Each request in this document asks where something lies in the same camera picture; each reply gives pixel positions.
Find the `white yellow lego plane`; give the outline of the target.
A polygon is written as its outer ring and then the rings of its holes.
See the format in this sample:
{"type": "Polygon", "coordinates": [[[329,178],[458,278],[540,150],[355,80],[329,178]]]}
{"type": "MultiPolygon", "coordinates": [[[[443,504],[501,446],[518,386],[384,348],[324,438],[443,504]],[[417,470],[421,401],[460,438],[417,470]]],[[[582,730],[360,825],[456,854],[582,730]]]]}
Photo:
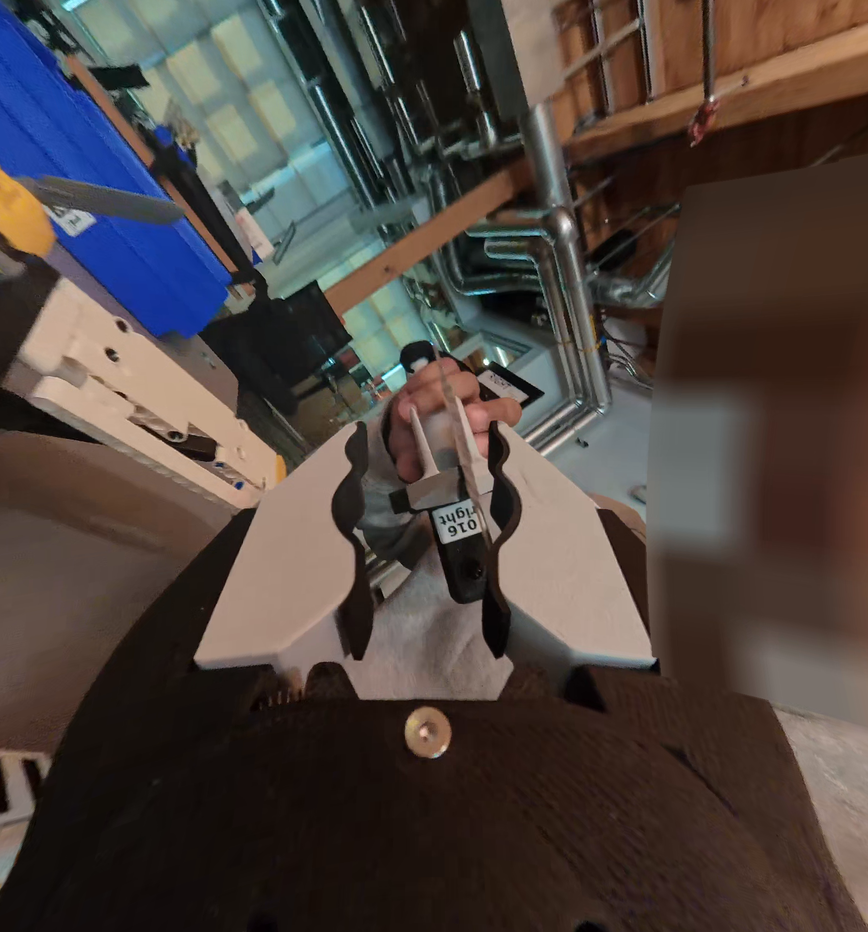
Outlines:
{"type": "Polygon", "coordinates": [[[47,209],[172,225],[171,200],[0,167],[0,430],[102,444],[233,510],[288,474],[283,458],[124,318],[46,258],[47,209]]]}

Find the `person's right hand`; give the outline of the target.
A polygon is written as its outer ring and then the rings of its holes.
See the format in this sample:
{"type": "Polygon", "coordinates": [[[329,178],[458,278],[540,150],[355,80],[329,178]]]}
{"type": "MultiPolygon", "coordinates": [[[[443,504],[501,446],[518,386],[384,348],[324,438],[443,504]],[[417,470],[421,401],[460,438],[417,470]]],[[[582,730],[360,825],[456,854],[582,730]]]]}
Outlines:
{"type": "Polygon", "coordinates": [[[428,364],[407,380],[388,405],[385,415],[388,433],[384,446],[398,479],[403,483],[414,483],[421,479],[423,473],[411,427],[411,413],[416,411],[424,420],[444,409],[447,405],[444,384],[450,387],[456,399],[463,402],[476,447],[483,457],[489,453],[492,423],[501,422],[515,428],[521,420],[522,408],[514,399],[499,397],[483,401],[480,398],[481,386],[475,376],[462,370],[456,361],[443,358],[428,364]]]}

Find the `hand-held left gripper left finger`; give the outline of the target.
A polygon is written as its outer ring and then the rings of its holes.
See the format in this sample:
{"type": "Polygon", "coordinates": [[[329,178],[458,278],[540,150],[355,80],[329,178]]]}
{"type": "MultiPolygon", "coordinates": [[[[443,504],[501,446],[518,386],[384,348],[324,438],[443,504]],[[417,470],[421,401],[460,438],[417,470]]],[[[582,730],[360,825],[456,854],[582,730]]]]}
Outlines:
{"type": "Polygon", "coordinates": [[[374,601],[363,543],[368,429],[347,425],[263,497],[197,649],[202,669],[360,661],[374,601]]]}

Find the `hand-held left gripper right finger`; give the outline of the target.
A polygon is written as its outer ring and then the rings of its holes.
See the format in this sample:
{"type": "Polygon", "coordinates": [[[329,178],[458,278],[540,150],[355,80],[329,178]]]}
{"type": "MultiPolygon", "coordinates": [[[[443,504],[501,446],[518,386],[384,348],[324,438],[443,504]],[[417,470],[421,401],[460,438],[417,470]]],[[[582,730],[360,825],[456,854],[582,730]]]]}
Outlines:
{"type": "Polygon", "coordinates": [[[508,425],[490,427],[493,477],[482,633],[516,666],[656,665],[644,615],[608,530],[638,538],[508,425]]]}

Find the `blue plastic bin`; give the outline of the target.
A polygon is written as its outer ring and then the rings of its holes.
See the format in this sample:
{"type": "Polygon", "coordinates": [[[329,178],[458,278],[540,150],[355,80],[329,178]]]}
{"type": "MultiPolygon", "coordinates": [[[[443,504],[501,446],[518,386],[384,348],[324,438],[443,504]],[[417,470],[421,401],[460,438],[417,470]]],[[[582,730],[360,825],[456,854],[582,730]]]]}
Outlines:
{"type": "MultiPolygon", "coordinates": [[[[167,200],[133,149],[53,53],[0,2],[0,167],[167,200]]],[[[153,335],[203,330],[230,274],[191,223],[52,219],[58,242],[153,335]]]]}

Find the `black framed tag sign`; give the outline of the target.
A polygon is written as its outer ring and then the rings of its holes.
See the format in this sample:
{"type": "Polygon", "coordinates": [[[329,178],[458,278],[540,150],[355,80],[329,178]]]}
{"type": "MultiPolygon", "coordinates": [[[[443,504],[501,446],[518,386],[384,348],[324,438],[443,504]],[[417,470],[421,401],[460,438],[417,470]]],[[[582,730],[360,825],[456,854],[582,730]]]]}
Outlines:
{"type": "Polygon", "coordinates": [[[498,363],[487,364],[476,375],[476,381],[479,385],[479,397],[483,402],[508,399],[524,409],[544,397],[544,390],[498,363]]]}

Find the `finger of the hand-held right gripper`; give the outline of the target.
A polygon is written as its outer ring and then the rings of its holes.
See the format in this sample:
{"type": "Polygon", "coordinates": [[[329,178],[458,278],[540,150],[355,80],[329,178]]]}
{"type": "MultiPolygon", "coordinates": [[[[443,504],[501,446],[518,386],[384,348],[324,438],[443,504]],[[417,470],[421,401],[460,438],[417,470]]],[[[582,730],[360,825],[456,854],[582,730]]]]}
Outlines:
{"type": "Polygon", "coordinates": [[[488,460],[478,449],[460,399],[451,400],[450,414],[454,448],[464,487],[473,505],[483,506],[483,497],[491,494],[494,482],[488,460]]]}
{"type": "Polygon", "coordinates": [[[430,510],[452,502],[452,421],[446,409],[419,415],[410,412],[410,425],[421,466],[421,477],[408,486],[409,505],[430,510]]]}

